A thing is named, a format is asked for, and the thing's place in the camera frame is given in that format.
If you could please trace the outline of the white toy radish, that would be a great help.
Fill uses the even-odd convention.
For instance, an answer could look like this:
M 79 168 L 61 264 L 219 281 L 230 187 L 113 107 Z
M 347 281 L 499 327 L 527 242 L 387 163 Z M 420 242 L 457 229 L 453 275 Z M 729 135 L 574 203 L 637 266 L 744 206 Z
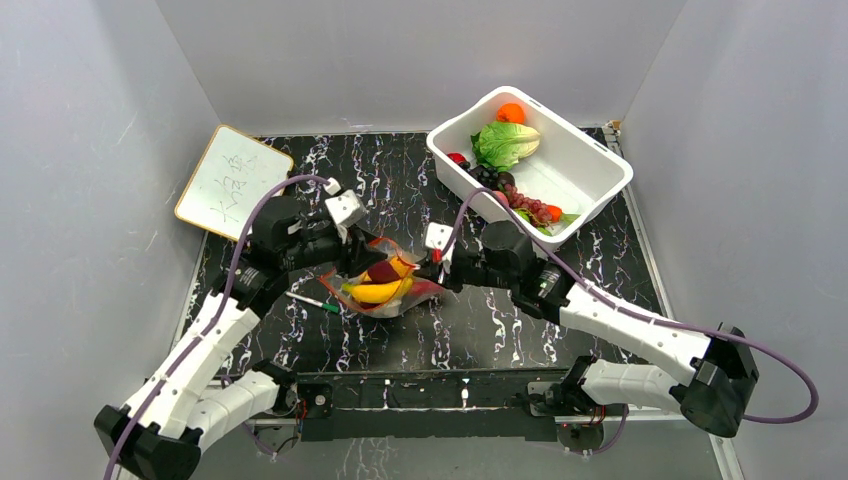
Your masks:
M 382 305 L 379 309 L 375 311 L 376 318 L 396 318 L 404 313 L 405 309 L 403 308 L 403 304 L 401 302 L 391 302 L 385 305 Z

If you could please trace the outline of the yellow toy banana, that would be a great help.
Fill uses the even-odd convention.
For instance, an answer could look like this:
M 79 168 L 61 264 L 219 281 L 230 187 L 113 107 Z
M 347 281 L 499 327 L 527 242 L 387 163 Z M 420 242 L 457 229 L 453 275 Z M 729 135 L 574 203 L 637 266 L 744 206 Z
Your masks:
M 381 305 L 403 297 L 409 292 L 413 284 L 414 279 L 407 277 L 383 284 L 343 284 L 342 290 L 349 294 L 357 303 Z

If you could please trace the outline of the clear zip bag orange zipper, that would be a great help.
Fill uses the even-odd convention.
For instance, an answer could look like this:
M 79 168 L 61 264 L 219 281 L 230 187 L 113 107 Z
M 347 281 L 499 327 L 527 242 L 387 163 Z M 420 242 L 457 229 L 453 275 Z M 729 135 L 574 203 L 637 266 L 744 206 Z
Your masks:
M 418 261 L 393 240 L 378 237 L 369 246 L 387 258 L 371 264 L 358 276 L 346 278 L 330 270 L 319 278 L 347 310 L 371 318 L 395 318 L 445 293 L 442 286 L 414 275 Z

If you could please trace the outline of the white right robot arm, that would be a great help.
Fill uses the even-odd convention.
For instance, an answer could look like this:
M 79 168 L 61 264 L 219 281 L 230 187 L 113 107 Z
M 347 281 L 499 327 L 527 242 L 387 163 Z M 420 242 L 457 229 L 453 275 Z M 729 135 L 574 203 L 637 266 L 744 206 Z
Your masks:
M 560 382 L 542 391 L 529 388 L 533 415 L 587 414 L 627 404 L 678 412 L 718 437 L 737 434 L 759 379 L 749 347 L 727 339 L 740 335 L 739 329 L 721 326 L 707 336 L 685 331 L 679 322 L 661 326 L 642 309 L 629 316 L 628 303 L 580 285 L 559 257 L 537 256 L 530 238 L 509 221 L 486 226 L 479 252 L 450 245 L 453 232 L 438 223 L 426 227 L 429 255 L 417 275 L 453 291 L 466 285 L 505 289 L 526 315 L 599 337 L 642 360 L 578 358 Z

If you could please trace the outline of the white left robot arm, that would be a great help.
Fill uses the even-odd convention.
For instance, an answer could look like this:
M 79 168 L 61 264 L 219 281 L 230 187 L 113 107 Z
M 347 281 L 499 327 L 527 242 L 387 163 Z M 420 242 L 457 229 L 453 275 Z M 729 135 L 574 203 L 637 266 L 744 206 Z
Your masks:
M 269 360 L 204 398 L 231 350 L 290 287 L 295 270 L 333 264 L 359 274 L 379 260 L 373 235 L 358 227 L 366 209 L 350 190 L 304 212 L 293 197 L 266 197 L 253 209 L 229 268 L 212 287 L 191 328 L 122 406 L 104 406 L 94 428 L 117 467 L 139 479 L 188 479 L 202 454 L 259 413 L 286 416 L 299 400 L 297 376 Z

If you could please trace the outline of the purple toy eggplant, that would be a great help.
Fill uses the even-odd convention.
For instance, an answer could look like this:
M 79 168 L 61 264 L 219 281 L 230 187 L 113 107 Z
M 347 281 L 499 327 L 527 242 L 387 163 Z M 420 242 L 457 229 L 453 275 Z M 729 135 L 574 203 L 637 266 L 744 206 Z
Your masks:
M 373 264 L 367 269 L 365 281 L 374 284 L 388 284 L 399 279 L 390 267 L 388 260 L 384 260 Z

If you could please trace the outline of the small orange toy fruit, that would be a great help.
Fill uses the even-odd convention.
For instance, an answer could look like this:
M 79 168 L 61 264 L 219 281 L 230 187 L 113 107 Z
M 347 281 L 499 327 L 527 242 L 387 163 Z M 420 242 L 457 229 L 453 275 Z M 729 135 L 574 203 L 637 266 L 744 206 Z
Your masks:
M 389 260 L 389 265 L 399 278 L 405 278 L 413 274 L 417 269 L 415 264 L 410 264 L 406 260 L 398 256 L 393 256 Z

